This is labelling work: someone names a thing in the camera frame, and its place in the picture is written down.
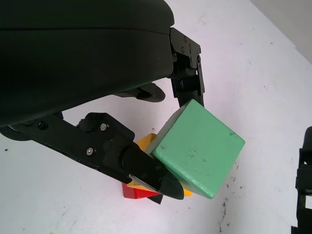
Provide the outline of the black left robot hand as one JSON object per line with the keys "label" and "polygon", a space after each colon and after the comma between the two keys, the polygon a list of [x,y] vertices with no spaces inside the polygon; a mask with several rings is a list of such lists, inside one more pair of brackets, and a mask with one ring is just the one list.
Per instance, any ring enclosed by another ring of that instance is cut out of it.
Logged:
{"label": "black left robot hand", "polygon": [[76,126],[62,115],[109,95],[161,102],[162,78],[179,105],[202,104],[201,48],[174,22],[162,0],[1,1],[0,132],[182,200],[178,179],[109,114],[89,113]]}

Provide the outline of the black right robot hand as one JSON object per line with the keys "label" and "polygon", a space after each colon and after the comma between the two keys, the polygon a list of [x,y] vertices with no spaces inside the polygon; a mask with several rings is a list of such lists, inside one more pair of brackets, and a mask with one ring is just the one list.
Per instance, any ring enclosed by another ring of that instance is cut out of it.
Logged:
{"label": "black right robot hand", "polygon": [[295,182],[297,189],[297,226],[291,227],[292,234],[312,232],[312,210],[306,207],[306,197],[312,195],[312,128],[305,131],[302,148],[299,149],[299,163]]}

